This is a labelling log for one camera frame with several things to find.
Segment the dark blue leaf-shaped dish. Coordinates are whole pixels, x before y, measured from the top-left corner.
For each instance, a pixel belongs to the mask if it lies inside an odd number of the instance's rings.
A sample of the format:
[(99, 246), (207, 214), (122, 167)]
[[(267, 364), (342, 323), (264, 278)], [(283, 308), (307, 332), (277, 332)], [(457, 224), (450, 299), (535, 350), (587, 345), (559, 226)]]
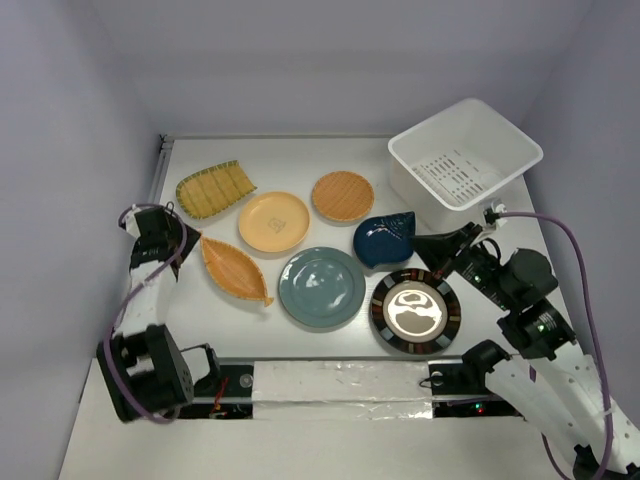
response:
[(382, 265), (402, 264), (414, 250), (411, 238), (416, 231), (413, 211), (376, 216), (362, 221), (353, 235), (353, 250), (369, 269)]

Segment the fish-shaped woven bamboo plate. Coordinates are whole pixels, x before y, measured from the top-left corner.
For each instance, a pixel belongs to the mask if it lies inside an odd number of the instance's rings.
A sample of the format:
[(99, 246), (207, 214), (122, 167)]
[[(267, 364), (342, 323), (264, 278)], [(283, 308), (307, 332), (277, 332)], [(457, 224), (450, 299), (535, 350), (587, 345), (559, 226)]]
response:
[(262, 271), (244, 251), (205, 236), (200, 237), (200, 248), (205, 268), (221, 290), (235, 298), (262, 302), (265, 307), (273, 303)]

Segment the black striped-rim round plate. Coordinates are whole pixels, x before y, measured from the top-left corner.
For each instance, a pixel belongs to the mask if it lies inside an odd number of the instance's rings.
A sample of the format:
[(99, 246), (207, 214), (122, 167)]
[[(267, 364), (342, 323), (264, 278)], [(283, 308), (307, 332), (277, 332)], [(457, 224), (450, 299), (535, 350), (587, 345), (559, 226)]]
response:
[(409, 355), (435, 355), (456, 338), (461, 306), (446, 281), (427, 270), (407, 268), (377, 283), (369, 317), (373, 331), (389, 347)]

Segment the yellow round plastic plate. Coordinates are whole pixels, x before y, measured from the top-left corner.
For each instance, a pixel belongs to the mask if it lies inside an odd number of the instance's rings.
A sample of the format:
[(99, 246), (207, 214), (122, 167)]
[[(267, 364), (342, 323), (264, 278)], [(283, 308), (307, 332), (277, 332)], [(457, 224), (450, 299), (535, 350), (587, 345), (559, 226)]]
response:
[(245, 243), (265, 253), (296, 247), (305, 239), (310, 225), (307, 205), (296, 195), (282, 191), (252, 198), (238, 218), (238, 230)]

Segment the round woven bamboo plate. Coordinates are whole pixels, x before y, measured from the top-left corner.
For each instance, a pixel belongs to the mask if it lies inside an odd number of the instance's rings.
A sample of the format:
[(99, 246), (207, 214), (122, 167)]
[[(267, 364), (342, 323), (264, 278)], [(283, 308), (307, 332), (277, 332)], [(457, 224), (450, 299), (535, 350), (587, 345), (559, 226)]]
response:
[(322, 176), (311, 194), (316, 210), (336, 222), (352, 222), (366, 216), (375, 201), (372, 185), (351, 171), (334, 171)]

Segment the teal round ceramic plate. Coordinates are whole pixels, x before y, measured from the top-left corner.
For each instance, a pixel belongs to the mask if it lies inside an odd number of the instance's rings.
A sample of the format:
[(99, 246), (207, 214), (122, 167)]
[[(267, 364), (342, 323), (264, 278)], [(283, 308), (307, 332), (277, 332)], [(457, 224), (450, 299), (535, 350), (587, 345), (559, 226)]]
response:
[(291, 257), (278, 282), (287, 313), (311, 329), (335, 329), (359, 312), (366, 279), (356, 260), (342, 250), (314, 247)]

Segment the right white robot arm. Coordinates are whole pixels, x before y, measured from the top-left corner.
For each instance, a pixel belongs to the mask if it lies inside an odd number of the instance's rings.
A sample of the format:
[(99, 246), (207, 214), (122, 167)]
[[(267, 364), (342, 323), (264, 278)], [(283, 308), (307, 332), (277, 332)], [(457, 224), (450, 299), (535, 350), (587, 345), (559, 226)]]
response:
[(411, 244), (437, 279), (457, 273), (505, 311), (497, 325), (530, 370), (521, 371), (505, 349), (483, 340), (461, 356), (457, 374), (431, 375), (431, 383), (486, 390), (505, 400), (539, 430), (546, 447), (562, 453), (577, 479), (638, 478), (639, 430), (615, 406), (602, 361), (583, 352), (548, 301), (558, 286), (549, 261), (518, 249), (501, 262), (481, 246), (483, 233), (469, 223), (414, 236)]

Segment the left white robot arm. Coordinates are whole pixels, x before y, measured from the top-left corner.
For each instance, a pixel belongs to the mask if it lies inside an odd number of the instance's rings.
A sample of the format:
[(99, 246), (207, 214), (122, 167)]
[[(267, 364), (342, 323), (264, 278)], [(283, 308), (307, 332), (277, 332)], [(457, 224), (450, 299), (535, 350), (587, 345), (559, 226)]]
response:
[(130, 288), (96, 357), (121, 422), (168, 424), (192, 404), (195, 392), (209, 395), (221, 383), (214, 349), (200, 344), (207, 361), (189, 367), (166, 325), (170, 293), (201, 234), (172, 203), (134, 204), (120, 215), (118, 226), (134, 238)]

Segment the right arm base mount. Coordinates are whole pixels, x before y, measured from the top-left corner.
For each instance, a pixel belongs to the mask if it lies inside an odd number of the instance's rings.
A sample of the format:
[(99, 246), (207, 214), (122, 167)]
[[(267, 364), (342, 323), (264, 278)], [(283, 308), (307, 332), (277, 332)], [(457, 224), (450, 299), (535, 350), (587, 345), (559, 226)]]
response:
[(435, 418), (520, 417), (501, 397), (490, 393), (461, 358), (427, 362), (427, 377), (419, 382), (431, 393)]

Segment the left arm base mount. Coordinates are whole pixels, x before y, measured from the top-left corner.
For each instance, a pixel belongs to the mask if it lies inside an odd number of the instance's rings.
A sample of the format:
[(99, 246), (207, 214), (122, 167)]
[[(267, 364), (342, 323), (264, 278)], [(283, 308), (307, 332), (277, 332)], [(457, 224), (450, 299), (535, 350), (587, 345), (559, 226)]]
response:
[(243, 420), (253, 417), (254, 364), (221, 360), (220, 374), (214, 379), (203, 355), (191, 354), (187, 365), (194, 380), (195, 395), (183, 407), (181, 420)]

